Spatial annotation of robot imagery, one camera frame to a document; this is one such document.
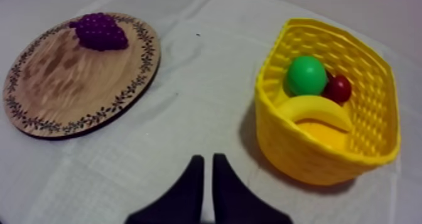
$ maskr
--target purple grapes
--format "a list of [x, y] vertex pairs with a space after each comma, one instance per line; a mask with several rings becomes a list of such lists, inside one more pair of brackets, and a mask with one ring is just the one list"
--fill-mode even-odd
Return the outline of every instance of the purple grapes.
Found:
[[75, 28], [79, 44], [88, 49], [124, 50], [129, 46], [122, 28], [104, 13], [86, 14], [79, 21], [70, 22], [69, 27]]

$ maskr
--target table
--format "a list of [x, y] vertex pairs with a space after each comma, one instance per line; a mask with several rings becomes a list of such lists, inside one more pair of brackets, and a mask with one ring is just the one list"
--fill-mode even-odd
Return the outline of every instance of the table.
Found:
[[[420, 223], [422, 69], [408, 58], [282, 0], [0, 0], [1, 81], [33, 38], [96, 11], [127, 13], [155, 28], [161, 39], [159, 72], [131, 110], [76, 139], [30, 138], [0, 109], [0, 220], [5, 224], [123, 223], [162, 195], [194, 154], [205, 158], [203, 219], [212, 221], [215, 152], [226, 154], [240, 179], [295, 223]], [[391, 64], [403, 138], [395, 163], [351, 183], [315, 188], [275, 171], [259, 153], [254, 81], [292, 17], [347, 29]]]

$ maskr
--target basket rim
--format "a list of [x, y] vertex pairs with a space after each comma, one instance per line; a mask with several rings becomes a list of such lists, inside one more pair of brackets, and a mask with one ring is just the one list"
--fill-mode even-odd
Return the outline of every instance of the basket rim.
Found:
[[[396, 142], [394, 142], [394, 148], [391, 150], [390, 153], [385, 154], [383, 156], [377, 156], [377, 157], [373, 157], [373, 156], [365, 156], [363, 154], [356, 154], [356, 153], [352, 153], [352, 152], [348, 152], [348, 151], [338, 151], [335, 149], [332, 149], [329, 146], [325, 146], [324, 144], [322, 144], [321, 142], [317, 141], [315, 138], [313, 138], [310, 134], [308, 133], [303, 133], [303, 131], [292, 121], [289, 119], [286, 119], [282, 114], [280, 114], [275, 106], [273, 105], [273, 103], [271, 103], [270, 99], [267, 97], [267, 95], [265, 94], [265, 91], [262, 87], [263, 81], [264, 81], [264, 70], [268, 67], [268, 63], [271, 59], [271, 57], [274, 55], [275, 51], [276, 51], [276, 47], [279, 45], [279, 43], [281, 42], [282, 37], [284, 36], [286, 30], [288, 29], [287, 27], [289, 26], [289, 24], [293, 21], [301, 21], [301, 20], [308, 20], [308, 21], [312, 21], [312, 22], [317, 22], [317, 23], [321, 23], [323, 25], [329, 25], [327, 23], [324, 23], [322, 21], [319, 20], [315, 20], [315, 19], [311, 19], [311, 18], [292, 18], [287, 20], [287, 22], [284, 24], [283, 29], [280, 31], [277, 40], [275, 42], [275, 44], [273, 45], [273, 48], [271, 49], [270, 54], [268, 55], [268, 57], [266, 58], [258, 76], [257, 76], [257, 80], [256, 80], [256, 96], [258, 97], [258, 99], [264, 104], [264, 106], [266, 107], [266, 109], [268, 110], [268, 112], [274, 117], [277, 118], [280, 121], [283, 121], [284, 123], [288, 124], [288, 130], [290, 130], [292, 133], [295, 134], [299, 134], [302, 138], [304, 138], [304, 140], [306, 140], [307, 142], [312, 143], [316, 149], [318, 149], [320, 152], [325, 152], [328, 154], [331, 154], [335, 157], [339, 157], [340, 159], [344, 159], [344, 160], [348, 160], [350, 162], [353, 163], [358, 163], [358, 164], [363, 164], [365, 166], [380, 166], [383, 165], [385, 163], [389, 163], [391, 161], [393, 161], [399, 150], [400, 150], [400, 140], [401, 140], [401, 136], [400, 136], [400, 123], [399, 123], [399, 107], [398, 107], [398, 100], [397, 100], [397, 93], [396, 93], [396, 83], [394, 80], [394, 74], [391, 74], [392, 76], [392, 84], [394, 87], [394, 98], [395, 100], [395, 104], [396, 104], [396, 117], [397, 117], [397, 136], [396, 136]], [[350, 33], [348, 33], [347, 31], [344, 31], [342, 29], [339, 29], [342, 34], [346, 34], [348, 35], [348, 37], [346, 38], [353, 38], [355, 41], [359, 41], [357, 38], [355, 38], [354, 36], [352, 36]], [[378, 58], [374, 59], [376, 62], [380, 62], [380, 61], [384, 61], [381, 57], [378, 56], [378, 54], [372, 50], [371, 48], [369, 48], [366, 44], [364, 44], [363, 42], [361, 42], [364, 46], [367, 47], [367, 49], [372, 52], [371, 56], [377, 56]]]

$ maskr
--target plastic banana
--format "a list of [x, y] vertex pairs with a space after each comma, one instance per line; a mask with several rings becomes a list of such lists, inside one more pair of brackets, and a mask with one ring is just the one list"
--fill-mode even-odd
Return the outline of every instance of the plastic banana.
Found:
[[335, 102], [317, 95], [301, 95], [286, 100], [279, 112], [287, 119], [316, 119], [343, 131], [350, 131], [352, 122], [346, 111]]

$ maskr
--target toy fruit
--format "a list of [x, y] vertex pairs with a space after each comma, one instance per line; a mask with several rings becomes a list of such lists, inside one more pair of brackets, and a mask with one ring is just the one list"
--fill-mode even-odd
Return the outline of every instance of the toy fruit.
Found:
[[88, 49], [124, 50], [129, 46], [123, 29], [108, 14], [86, 14], [80, 20], [71, 22], [69, 27], [75, 28], [79, 44]]
[[295, 95], [320, 95], [327, 84], [327, 73], [316, 58], [299, 56], [291, 63], [286, 80]]
[[352, 122], [341, 106], [317, 95], [290, 98], [281, 104], [278, 112], [292, 121], [316, 119], [344, 131], [350, 131], [352, 128]]
[[343, 75], [337, 75], [328, 81], [324, 89], [323, 96], [337, 103], [348, 101], [352, 95], [352, 86]]

